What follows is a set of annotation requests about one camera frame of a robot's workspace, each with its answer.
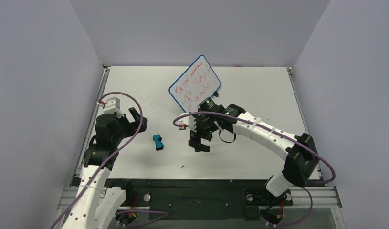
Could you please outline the blue whiteboard eraser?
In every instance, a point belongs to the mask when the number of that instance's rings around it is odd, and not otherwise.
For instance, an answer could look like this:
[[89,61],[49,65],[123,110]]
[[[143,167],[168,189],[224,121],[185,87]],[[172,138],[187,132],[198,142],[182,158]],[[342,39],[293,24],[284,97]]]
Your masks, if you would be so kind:
[[155,149],[157,151],[162,150],[164,148],[164,144],[162,143],[162,137],[160,134],[153,135],[153,141],[155,142]]

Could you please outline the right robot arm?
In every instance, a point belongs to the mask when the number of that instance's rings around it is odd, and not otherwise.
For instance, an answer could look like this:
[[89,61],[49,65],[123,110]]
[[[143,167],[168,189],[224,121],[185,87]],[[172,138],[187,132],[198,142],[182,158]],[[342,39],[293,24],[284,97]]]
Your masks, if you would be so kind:
[[196,152],[209,152],[210,147],[201,141],[211,141],[212,133],[226,130],[276,153],[284,161],[284,167],[269,178],[261,190],[262,200],[268,204],[277,201],[288,188],[304,186],[319,162],[309,134],[295,135],[279,130],[235,104],[224,107],[207,98],[198,106],[198,114],[188,115],[177,123],[182,129],[190,129],[189,146]]

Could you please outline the blue framed whiteboard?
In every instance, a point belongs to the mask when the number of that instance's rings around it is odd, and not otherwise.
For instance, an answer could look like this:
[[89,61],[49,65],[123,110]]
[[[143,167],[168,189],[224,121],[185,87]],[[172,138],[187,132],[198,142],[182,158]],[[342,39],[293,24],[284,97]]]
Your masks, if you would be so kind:
[[200,55],[177,80],[168,92],[183,112],[196,112],[197,106],[207,97],[213,97],[221,81],[204,55]]

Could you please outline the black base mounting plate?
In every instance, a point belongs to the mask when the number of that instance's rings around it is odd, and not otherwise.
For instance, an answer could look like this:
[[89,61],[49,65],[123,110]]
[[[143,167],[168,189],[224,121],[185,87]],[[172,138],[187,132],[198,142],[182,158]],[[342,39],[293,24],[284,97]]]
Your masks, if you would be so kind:
[[291,192],[275,197],[265,189],[266,180],[122,179],[111,178],[105,188],[127,188],[126,201],[148,207],[154,219],[162,211],[167,220],[257,220],[263,211],[292,206]]

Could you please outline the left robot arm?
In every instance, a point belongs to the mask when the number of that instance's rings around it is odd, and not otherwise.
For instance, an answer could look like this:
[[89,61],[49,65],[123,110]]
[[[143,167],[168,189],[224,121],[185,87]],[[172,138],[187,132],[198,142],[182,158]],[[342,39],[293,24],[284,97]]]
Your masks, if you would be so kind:
[[106,229],[115,217],[118,207],[133,202],[134,191],[126,186],[111,187],[104,198],[100,198],[105,183],[112,171],[120,143],[126,138],[130,142],[146,130],[147,119],[142,109],[129,108],[134,121],[119,111],[102,114],[95,124],[94,143],[90,143],[84,154],[84,165],[77,195],[64,210],[67,214],[63,229]]

